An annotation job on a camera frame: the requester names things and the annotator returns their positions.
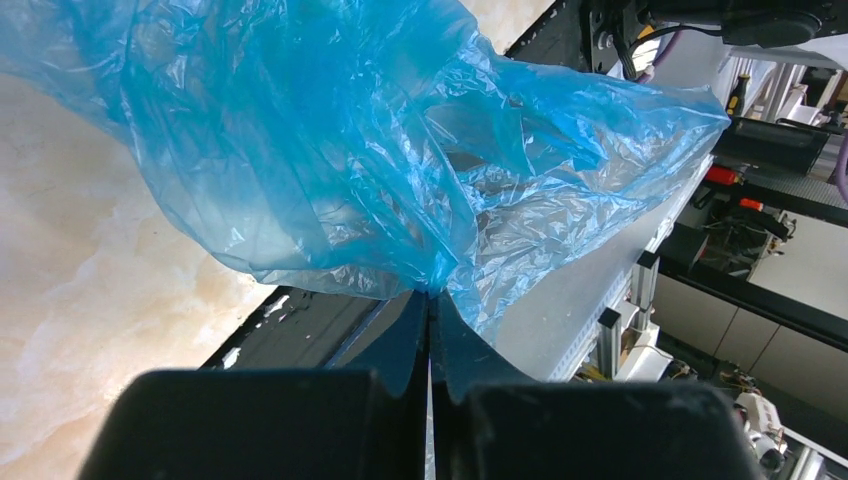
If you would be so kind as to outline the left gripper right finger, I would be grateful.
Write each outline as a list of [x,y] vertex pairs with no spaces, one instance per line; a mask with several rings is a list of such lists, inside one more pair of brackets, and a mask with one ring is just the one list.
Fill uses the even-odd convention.
[[757,479],[730,400],[697,382],[543,382],[429,302],[439,479]]

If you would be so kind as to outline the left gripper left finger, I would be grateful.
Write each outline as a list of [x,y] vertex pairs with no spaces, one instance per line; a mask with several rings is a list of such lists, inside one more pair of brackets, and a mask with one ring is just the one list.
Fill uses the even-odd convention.
[[118,398],[83,479],[421,479],[427,295],[347,365],[159,370]]

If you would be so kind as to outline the blue plastic trash bag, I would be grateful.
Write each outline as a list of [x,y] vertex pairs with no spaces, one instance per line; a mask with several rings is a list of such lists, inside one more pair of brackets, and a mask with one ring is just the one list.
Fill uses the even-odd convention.
[[457,1],[5,1],[1,69],[124,143],[227,267],[448,292],[490,341],[729,125],[705,87],[501,56]]

